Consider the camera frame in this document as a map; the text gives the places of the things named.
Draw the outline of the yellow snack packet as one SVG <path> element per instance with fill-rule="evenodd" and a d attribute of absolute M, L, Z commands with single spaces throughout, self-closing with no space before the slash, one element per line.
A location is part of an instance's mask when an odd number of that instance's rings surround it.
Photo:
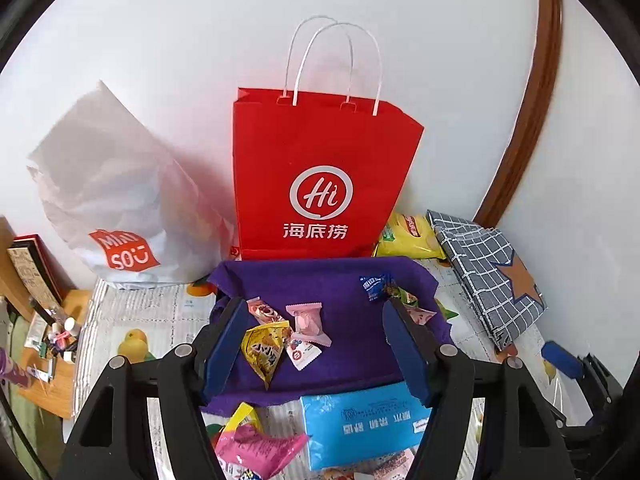
<path fill-rule="evenodd" d="M 247 330 L 241 341 L 241 352 L 266 390 L 292 333 L 288 321 L 262 324 Z"/>

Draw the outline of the strawberry print snack packet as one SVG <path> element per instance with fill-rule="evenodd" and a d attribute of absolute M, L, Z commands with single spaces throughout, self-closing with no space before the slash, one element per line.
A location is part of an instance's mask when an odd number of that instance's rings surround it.
<path fill-rule="evenodd" d="M 247 300 L 247 307 L 250 314 L 256 318 L 260 325 L 284 321 L 284 317 L 273 307 L 270 307 L 269 304 L 266 304 L 265 301 L 262 301 L 260 297 Z"/>

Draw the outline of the green orange snack packet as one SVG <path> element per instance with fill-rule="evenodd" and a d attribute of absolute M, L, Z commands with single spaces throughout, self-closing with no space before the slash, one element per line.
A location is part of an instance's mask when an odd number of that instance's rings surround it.
<path fill-rule="evenodd" d="M 395 282 L 390 282 L 385 287 L 385 290 L 388 296 L 398 299 L 406 308 L 414 309 L 419 307 L 418 298 L 411 292 L 399 287 Z"/>

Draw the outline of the white red snack packet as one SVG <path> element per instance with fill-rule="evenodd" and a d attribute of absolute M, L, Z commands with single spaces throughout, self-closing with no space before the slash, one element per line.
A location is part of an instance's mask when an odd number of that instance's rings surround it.
<path fill-rule="evenodd" d="M 308 341 L 291 338 L 286 345 L 286 353 L 299 372 L 322 355 L 320 348 Z"/>

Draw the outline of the large pink snack bag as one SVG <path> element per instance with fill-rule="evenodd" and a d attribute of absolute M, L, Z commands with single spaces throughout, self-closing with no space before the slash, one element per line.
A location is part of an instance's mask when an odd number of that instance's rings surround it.
<path fill-rule="evenodd" d="M 306 434 L 278 438 L 262 430 L 256 410 L 242 402 L 222 428 L 214 444 L 216 456 L 270 479 L 288 466 L 308 443 Z"/>

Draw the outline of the blue cookie snack packet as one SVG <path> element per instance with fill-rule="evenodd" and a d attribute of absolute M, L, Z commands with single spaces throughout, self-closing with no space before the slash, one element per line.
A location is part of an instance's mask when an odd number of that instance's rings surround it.
<path fill-rule="evenodd" d="M 392 286 L 393 280 L 388 273 L 360 276 L 359 281 L 370 302 L 383 300 L 390 296 L 390 286 Z"/>

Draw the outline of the pink candy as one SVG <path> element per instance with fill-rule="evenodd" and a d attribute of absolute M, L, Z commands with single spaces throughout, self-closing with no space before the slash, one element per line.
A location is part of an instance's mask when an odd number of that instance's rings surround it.
<path fill-rule="evenodd" d="M 285 307 L 286 312 L 294 318 L 293 336 L 295 339 L 330 348 L 332 340 L 323 330 L 321 309 L 321 302 L 289 304 Z"/>

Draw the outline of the pink white flat packet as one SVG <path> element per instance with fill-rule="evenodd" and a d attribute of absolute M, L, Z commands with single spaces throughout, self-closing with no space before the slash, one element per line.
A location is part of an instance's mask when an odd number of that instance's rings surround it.
<path fill-rule="evenodd" d="M 406 311 L 410 318 L 418 325 L 424 326 L 431 318 L 436 315 L 435 312 L 424 310 L 418 307 L 407 306 Z"/>

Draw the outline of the blue tissue pack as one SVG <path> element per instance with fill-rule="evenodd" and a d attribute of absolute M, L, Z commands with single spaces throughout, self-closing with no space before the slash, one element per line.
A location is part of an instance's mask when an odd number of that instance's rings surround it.
<path fill-rule="evenodd" d="M 418 445 L 431 410 L 404 382 L 367 390 L 303 396 L 309 469 L 348 466 Z"/>

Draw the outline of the purple towel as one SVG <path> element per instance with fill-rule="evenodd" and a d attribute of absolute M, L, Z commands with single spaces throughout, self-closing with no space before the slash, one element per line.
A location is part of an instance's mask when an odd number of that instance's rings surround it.
<path fill-rule="evenodd" d="M 307 394 L 399 382 L 402 375 L 385 340 L 382 301 L 370 300 L 361 284 L 363 278 L 383 274 L 416 296 L 420 308 L 438 310 L 438 281 L 407 257 L 226 261 L 217 266 L 208 279 L 218 289 L 218 307 L 233 297 L 260 298 L 284 313 L 289 304 L 318 302 L 322 327 L 332 344 L 303 370 L 282 358 L 269 384 L 239 356 L 224 391 L 210 400 L 206 412 L 228 417 L 242 402 L 279 405 Z"/>

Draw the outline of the grey checked star cushion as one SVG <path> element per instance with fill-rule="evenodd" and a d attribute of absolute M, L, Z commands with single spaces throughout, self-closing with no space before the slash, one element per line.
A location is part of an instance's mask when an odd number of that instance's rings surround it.
<path fill-rule="evenodd" d="M 508 348 L 547 310 L 533 275 L 500 230 L 434 210 L 426 218 L 487 335 Z"/>

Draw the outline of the yellow potato chips bag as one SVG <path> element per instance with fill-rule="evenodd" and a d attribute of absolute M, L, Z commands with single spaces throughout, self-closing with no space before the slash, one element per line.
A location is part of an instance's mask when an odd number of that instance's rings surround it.
<path fill-rule="evenodd" d="M 373 255 L 406 256 L 411 259 L 445 260 L 446 255 L 424 216 L 393 211 L 378 238 Z"/>

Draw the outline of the white Miniso plastic bag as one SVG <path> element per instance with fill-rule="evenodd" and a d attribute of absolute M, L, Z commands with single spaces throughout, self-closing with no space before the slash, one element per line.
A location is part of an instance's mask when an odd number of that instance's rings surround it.
<path fill-rule="evenodd" d="M 105 281 L 194 282 L 230 254 L 232 224 L 105 84 L 58 120 L 27 169 L 55 231 Z"/>

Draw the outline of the dark framed picture board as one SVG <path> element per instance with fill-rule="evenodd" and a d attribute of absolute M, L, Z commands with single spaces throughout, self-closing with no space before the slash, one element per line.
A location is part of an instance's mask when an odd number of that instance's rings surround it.
<path fill-rule="evenodd" d="M 14 237 L 6 252 L 29 295 L 40 306 L 62 306 L 66 289 L 58 280 L 46 248 L 37 234 Z"/>

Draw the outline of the red paper shopping bag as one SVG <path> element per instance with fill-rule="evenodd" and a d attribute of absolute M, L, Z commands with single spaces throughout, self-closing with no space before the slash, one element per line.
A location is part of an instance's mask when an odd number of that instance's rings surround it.
<path fill-rule="evenodd" d="M 244 261 L 367 257 L 404 186 L 424 131 L 383 101 L 241 88 L 232 156 Z"/>

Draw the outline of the brown wooden door frame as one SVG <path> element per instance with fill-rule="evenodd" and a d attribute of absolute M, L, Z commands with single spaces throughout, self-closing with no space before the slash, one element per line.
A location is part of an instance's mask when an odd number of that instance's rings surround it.
<path fill-rule="evenodd" d="M 560 65 L 563 0 L 538 0 L 532 65 L 511 140 L 474 221 L 494 228 L 506 212 L 537 146 Z"/>

